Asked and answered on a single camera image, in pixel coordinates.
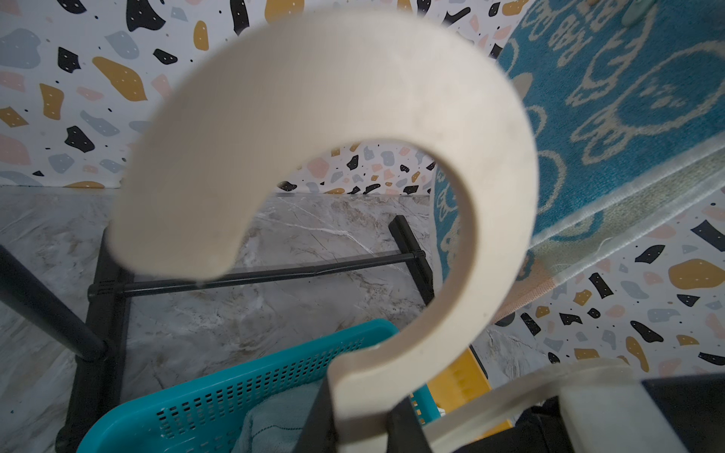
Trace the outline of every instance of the marble floor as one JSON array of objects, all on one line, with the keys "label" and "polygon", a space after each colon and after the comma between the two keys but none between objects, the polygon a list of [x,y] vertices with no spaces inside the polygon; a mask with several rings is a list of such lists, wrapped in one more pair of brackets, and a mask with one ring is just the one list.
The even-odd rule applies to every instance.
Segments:
[{"label": "marble floor", "polygon": [[[113,191],[0,187],[0,244],[85,319]],[[272,196],[239,252],[248,270],[394,252],[407,218],[428,251],[427,196]],[[375,318],[405,327],[423,302],[404,265],[132,301],[122,401]],[[492,385],[548,363],[511,329],[475,343]],[[0,304],[0,452],[52,452],[65,421],[73,355]]]}]

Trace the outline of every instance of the terrazzo pattern wall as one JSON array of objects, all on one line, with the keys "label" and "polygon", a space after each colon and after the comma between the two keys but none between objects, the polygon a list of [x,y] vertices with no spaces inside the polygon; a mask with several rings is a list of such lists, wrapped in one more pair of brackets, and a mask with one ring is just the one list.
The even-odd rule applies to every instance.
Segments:
[{"label": "terrazzo pattern wall", "polygon": [[725,371],[725,188],[498,326],[549,361],[618,357],[639,378]]},{"label": "terrazzo pattern wall", "polygon": [[[0,0],[0,183],[118,187],[154,110],[216,50],[290,14],[362,5],[419,14],[495,58],[531,2]],[[434,165],[406,144],[347,144],[269,190],[421,194]]]}]

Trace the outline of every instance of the c-shaped hook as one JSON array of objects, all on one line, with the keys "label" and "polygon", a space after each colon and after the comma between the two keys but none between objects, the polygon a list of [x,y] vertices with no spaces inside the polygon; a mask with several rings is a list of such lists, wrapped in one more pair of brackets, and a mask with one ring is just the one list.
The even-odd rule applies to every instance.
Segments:
[{"label": "c-shaped hook", "polygon": [[130,159],[110,230],[138,272],[208,279],[298,163],[363,139],[432,154],[455,190],[457,261],[399,335],[328,370],[340,450],[383,451],[385,414],[488,324],[531,238],[537,157],[526,113],[493,60],[411,15],[306,14],[250,33],[175,92]]}]

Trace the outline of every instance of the perforated basket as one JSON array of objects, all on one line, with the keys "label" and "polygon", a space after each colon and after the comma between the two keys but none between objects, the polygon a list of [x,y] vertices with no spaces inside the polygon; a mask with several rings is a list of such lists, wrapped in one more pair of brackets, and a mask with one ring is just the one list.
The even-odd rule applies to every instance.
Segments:
[{"label": "perforated basket", "polygon": [[[78,453],[229,452],[244,416],[268,396],[324,377],[337,355],[395,335],[374,320],[277,354],[134,399],[108,412],[80,443]],[[421,423],[439,417],[428,387],[411,402]]]}]

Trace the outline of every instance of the black metal rack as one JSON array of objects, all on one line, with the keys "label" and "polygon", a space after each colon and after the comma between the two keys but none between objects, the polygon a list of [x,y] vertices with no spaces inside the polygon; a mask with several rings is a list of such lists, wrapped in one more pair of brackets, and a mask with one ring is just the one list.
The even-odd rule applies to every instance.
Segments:
[{"label": "black metal rack", "polygon": [[85,323],[0,246],[0,300],[76,354],[75,379],[65,425],[56,437],[56,452],[74,453],[91,426],[120,403],[131,297],[308,278],[404,262],[427,305],[434,291],[426,253],[404,216],[397,215],[388,229],[398,245],[398,254],[228,274],[201,284],[188,280],[134,282],[133,273],[113,260],[104,231],[94,282],[88,288]]}]

